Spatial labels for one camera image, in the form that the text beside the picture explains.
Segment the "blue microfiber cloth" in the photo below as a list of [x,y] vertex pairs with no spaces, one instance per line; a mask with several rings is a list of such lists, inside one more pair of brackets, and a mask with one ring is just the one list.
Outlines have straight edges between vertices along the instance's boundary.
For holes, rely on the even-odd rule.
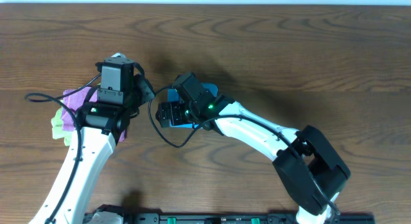
[[[213,84],[213,83],[202,83],[202,86],[209,91],[214,97],[217,96],[218,94],[218,87]],[[193,109],[195,108],[194,101],[190,101],[186,103],[178,94],[176,89],[168,89],[167,90],[167,102],[179,102],[180,105],[183,106],[184,112],[183,114],[188,116],[192,115],[193,117],[195,114],[193,114]],[[170,128],[196,128],[198,126],[197,123],[195,122],[190,122],[190,121],[179,121],[177,122],[176,119],[171,119],[169,121]]]

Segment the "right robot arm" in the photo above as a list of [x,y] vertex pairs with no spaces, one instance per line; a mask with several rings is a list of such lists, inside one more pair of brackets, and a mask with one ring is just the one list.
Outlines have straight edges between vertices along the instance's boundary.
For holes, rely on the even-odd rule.
[[292,200],[297,223],[326,223],[340,215],[335,200],[351,172],[323,133],[313,126],[287,128],[248,111],[230,97],[184,99],[159,104],[163,128],[191,124],[248,144],[269,160]]

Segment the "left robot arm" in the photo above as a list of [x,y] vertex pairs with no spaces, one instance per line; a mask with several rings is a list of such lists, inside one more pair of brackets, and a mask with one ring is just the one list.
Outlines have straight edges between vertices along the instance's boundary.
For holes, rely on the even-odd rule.
[[77,115],[65,104],[62,108],[73,120],[74,131],[66,158],[48,197],[32,223],[82,223],[98,177],[123,135],[117,122],[125,117],[125,126],[138,114],[138,107],[154,98],[150,82],[143,73],[134,76],[132,99],[137,105],[131,112],[101,102],[102,85],[89,87],[79,103]]

